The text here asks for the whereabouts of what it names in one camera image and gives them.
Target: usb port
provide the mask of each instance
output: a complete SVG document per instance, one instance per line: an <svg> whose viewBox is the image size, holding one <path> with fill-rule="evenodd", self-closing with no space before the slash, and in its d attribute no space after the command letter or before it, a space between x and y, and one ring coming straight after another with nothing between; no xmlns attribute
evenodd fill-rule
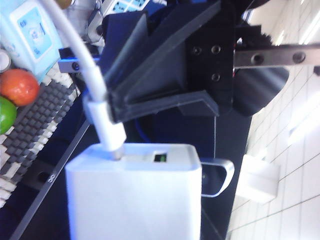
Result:
<svg viewBox="0 0 320 240"><path fill-rule="evenodd" d="M154 155L154 161L159 163L165 163L167 161L167 154Z"/></svg>

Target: white power adapter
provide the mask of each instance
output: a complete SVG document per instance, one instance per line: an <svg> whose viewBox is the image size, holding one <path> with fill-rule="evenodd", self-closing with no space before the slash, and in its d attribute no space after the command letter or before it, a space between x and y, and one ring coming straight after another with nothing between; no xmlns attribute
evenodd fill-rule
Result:
<svg viewBox="0 0 320 240"><path fill-rule="evenodd" d="M101 144L66 165L72 240L199 240L202 167L186 144Z"/></svg>

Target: keyboard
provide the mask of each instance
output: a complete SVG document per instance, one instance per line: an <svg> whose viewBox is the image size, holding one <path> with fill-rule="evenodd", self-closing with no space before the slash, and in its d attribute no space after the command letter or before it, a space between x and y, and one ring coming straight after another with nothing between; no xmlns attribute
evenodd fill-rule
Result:
<svg viewBox="0 0 320 240"><path fill-rule="evenodd" d="M16 189L80 94L55 64L40 84L33 104L17 109L14 125L0 135L0 208Z"/></svg>

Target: metal bracket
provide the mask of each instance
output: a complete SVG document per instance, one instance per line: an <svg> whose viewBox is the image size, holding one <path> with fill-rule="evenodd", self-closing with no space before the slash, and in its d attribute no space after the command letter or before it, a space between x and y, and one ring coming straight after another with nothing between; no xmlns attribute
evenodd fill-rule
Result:
<svg viewBox="0 0 320 240"><path fill-rule="evenodd" d="M320 43L280 45L235 50L234 68L270 68L296 65L320 65Z"/></svg>

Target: green lime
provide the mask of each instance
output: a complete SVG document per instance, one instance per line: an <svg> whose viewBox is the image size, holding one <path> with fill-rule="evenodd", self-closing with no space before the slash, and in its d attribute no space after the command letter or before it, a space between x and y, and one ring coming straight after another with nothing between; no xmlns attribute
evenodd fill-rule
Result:
<svg viewBox="0 0 320 240"><path fill-rule="evenodd" d="M0 96L0 134L4 134L15 123L17 109L15 105Z"/></svg>

